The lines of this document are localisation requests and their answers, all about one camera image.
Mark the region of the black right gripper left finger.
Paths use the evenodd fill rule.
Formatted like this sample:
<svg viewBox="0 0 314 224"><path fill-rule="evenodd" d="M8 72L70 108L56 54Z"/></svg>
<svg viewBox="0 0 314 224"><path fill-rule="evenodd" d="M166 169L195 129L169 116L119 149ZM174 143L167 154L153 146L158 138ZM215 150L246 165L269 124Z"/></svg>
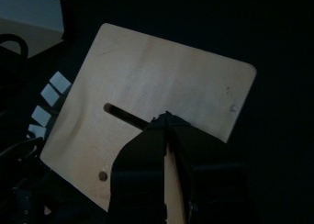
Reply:
<svg viewBox="0 0 314 224"><path fill-rule="evenodd" d="M167 224L166 117L155 118L113 164L107 224Z"/></svg>

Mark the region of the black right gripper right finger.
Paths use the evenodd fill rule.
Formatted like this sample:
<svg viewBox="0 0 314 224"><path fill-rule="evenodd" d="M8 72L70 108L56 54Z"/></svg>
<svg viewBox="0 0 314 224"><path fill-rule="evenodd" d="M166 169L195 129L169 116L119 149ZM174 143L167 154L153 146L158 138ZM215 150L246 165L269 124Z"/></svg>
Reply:
<svg viewBox="0 0 314 224"><path fill-rule="evenodd" d="M166 115L187 224L259 224L247 175L231 147L177 115Z"/></svg>

